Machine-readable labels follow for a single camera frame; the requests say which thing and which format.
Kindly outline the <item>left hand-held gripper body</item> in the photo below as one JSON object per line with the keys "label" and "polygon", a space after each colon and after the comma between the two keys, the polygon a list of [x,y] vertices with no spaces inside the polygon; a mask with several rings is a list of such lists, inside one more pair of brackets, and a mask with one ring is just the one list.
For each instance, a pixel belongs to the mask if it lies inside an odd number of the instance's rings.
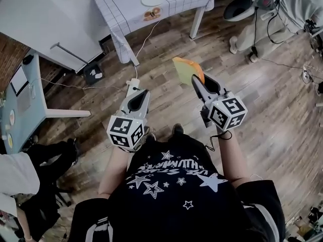
{"label": "left hand-held gripper body", "polygon": [[112,115],[107,127],[110,142],[125,151],[137,151],[146,133],[148,108],[131,111],[122,106]]}

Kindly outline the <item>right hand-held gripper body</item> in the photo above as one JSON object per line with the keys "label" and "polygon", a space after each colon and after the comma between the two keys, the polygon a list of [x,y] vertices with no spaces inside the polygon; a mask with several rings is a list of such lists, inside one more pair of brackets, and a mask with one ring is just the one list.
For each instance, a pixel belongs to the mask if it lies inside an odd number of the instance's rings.
{"label": "right hand-held gripper body", "polygon": [[247,108],[240,97],[230,91],[208,95],[200,114],[207,128],[215,124],[221,131],[228,131],[242,124]]}

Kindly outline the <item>person's right forearm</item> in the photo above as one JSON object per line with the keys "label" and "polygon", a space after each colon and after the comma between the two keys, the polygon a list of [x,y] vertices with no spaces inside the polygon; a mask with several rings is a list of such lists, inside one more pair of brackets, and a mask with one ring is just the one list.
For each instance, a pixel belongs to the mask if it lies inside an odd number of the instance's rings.
{"label": "person's right forearm", "polygon": [[242,154],[234,131],[218,137],[224,177],[235,187],[250,181],[247,161]]}

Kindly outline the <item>person's left forearm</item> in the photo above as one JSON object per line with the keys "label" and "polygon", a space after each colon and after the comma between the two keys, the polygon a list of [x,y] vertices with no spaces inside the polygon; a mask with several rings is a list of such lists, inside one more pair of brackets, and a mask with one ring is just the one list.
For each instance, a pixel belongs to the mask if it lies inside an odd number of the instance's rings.
{"label": "person's left forearm", "polygon": [[108,199],[119,184],[125,179],[128,162],[134,153],[115,147],[104,170],[98,188],[98,197]]}

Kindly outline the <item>white power strip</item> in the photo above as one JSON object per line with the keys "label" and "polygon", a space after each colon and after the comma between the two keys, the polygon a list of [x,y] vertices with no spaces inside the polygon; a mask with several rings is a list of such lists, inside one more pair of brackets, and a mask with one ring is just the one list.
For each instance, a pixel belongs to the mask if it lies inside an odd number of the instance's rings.
{"label": "white power strip", "polygon": [[127,81],[126,84],[127,84],[127,88],[128,88],[126,97],[132,96],[133,94],[136,94],[138,91],[140,91],[140,89],[139,89],[140,80],[139,79],[132,78],[130,81]]}

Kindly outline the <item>black box with white shapes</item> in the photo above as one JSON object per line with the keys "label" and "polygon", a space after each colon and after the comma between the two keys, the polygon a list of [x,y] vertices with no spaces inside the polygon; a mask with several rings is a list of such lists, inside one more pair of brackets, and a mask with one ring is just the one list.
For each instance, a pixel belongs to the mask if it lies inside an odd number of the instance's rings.
{"label": "black box with white shapes", "polygon": [[103,78],[103,72],[97,62],[92,62],[84,67],[83,74],[88,85],[93,85]]}

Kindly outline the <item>white robot with black head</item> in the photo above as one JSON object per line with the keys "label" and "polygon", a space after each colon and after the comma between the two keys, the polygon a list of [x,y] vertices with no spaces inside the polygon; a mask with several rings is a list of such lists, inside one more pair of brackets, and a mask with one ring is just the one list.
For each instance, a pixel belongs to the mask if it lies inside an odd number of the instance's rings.
{"label": "white robot with black head", "polygon": [[229,39],[230,52],[251,49],[249,59],[257,62],[288,38],[288,19],[281,10],[282,0],[233,0],[224,11],[224,19],[237,22],[254,15],[251,24]]}

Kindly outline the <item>person's black star-print shirt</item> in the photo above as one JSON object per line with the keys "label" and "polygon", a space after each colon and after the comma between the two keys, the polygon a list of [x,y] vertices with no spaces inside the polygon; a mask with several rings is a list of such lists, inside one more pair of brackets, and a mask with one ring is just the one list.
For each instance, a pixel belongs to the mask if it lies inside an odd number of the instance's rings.
{"label": "person's black star-print shirt", "polygon": [[235,188],[188,135],[144,144],[108,199],[76,205],[68,242],[283,242],[274,183]]}

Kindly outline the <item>blue-grey desk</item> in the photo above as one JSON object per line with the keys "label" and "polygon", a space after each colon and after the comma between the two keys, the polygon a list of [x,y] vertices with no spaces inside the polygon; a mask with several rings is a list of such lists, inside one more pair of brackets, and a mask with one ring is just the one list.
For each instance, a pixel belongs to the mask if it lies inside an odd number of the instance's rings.
{"label": "blue-grey desk", "polygon": [[[5,104],[0,108],[0,139],[4,139],[4,145],[8,154],[15,154],[21,151],[27,140],[36,131],[39,125],[47,118],[65,117],[88,117],[91,115],[88,110],[65,110],[50,109],[46,105],[42,88],[39,55],[36,51],[30,50],[26,55],[33,55],[30,64],[20,63],[27,76],[29,84],[16,96],[11,85],[6,89]],[[15,123],[10,124],[10,111],[15,112]],[[7,135],[13,139],[13,148],[8,145]]]}

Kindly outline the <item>white checked tablecloth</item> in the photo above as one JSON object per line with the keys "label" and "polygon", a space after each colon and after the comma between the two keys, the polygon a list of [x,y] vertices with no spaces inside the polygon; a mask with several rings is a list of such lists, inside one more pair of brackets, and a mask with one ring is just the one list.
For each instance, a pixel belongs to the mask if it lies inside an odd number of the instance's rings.
{"label": "white checked tablecloth", "polygon": [[173,15],[195,9],[190,38],[196,37],[204,12],[214,8],[214,0],[164,0],[159,6],[147,7],[141,0],[94,0],[103,16],[121,63],[139,65],[126,35]]}

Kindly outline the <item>tablet with white screen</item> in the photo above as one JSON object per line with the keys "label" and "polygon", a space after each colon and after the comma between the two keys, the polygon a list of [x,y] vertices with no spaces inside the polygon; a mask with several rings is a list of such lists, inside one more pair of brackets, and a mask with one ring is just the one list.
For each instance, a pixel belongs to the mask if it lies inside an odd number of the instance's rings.
{"label": "tablet with white screen", "polygon": [[24,69],[22,66],[19,66],[10,80],[10,85],[11,85],[15,95],[19,96],[19,94],[24,90],[24,88],[28,84],[29,84],[29,81],[28,81],[27,76],[24,72]]}

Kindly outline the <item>grey cover cloth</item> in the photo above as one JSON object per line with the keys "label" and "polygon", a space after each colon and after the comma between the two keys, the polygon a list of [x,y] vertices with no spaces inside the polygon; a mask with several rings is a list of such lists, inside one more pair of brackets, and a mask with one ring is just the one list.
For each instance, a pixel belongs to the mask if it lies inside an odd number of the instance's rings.
{"label": "grey cover cloth", "polygon": [[304,27],[306,20],[312,20],[317,27],[323,26],[323,0],[281,0],[280,5],[299,29]]}

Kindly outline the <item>white cabinet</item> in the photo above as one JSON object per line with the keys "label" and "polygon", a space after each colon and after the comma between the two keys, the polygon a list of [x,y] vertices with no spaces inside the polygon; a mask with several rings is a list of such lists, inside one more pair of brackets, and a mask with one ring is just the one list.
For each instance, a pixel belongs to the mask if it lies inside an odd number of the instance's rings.
{"label": "white cabinet", "polygon": [[110,33],[94,0],[0,0],[0,32],[76,72]]}

